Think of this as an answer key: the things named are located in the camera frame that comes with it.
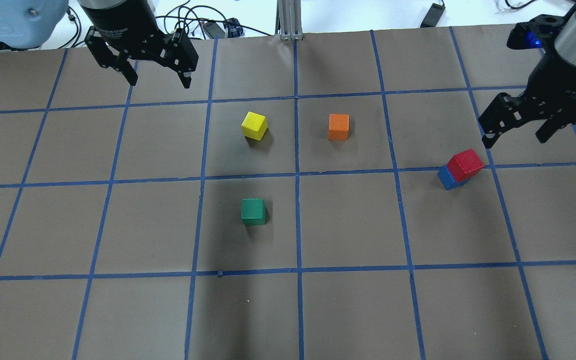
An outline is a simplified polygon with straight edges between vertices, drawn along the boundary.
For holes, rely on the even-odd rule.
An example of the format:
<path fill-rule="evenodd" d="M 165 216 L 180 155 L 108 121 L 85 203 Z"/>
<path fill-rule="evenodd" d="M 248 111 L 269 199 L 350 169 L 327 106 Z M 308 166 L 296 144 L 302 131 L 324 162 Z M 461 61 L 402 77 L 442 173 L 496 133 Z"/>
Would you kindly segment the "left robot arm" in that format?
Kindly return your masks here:
<path fill-rule="evenodd" d="M 84 43 L 101 68 L 138 81 L 131 60 L 155 62 L 174 71 L 190 88 L 199 55 L 183 28 L 160 30 L 146 0 L 80 0 L 91 21 Z M 25 51 L 46 43 L 67 13 L 66 0 L 0 0 L 0 50 Z"/>

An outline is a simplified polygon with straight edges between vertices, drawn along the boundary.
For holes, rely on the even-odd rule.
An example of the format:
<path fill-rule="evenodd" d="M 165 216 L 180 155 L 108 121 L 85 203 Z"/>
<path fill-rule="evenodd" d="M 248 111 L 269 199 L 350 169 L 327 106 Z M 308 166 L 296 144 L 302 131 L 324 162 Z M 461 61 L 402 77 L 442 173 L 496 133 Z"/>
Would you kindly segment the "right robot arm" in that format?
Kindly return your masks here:
<path fill-rule="evenodd" d="M 506 132 L 542 121 L 535 137 L 542 144 L 568 125 L 576 125 L 576 4 L 565 14 L 540 14 L 510 31 L 512 50 L 542 49 L 544 55 L 519 96 L 501 92 L 478 117 L 488 150 Z"/>

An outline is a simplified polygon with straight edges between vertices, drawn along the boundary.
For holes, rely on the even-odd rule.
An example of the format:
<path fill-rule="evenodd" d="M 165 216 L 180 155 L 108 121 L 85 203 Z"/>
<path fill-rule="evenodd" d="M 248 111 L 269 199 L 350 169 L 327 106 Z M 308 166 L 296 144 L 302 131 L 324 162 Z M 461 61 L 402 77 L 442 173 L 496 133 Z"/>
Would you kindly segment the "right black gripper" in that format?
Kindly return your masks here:
<path fill-rule="evenodd" d="M 576 66 L 548 48 L 520 96 L 500 92 L 478 117 L 483 146 L 490 150 L 500 137 L 530 121 L 544 120 L 535 132 L 544 144 L 567 125 L 576 125 Z"/>

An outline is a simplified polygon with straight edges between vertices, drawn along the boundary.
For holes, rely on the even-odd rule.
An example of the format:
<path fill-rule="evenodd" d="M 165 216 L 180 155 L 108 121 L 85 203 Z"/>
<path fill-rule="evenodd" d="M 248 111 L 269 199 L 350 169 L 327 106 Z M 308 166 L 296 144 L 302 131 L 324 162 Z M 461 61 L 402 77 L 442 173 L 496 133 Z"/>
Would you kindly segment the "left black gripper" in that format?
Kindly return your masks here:
<path fill-rule="evenodd" d="M 137 84 L 138 75 L 128 59 L 150 60 L 176 71 L 189 89 L 199 55 L 184 27 L 164 32 L 158 27 L 148 0 L 80 0 L 92 25 L 84 38 L 101 68 L 111 68 Z"/>

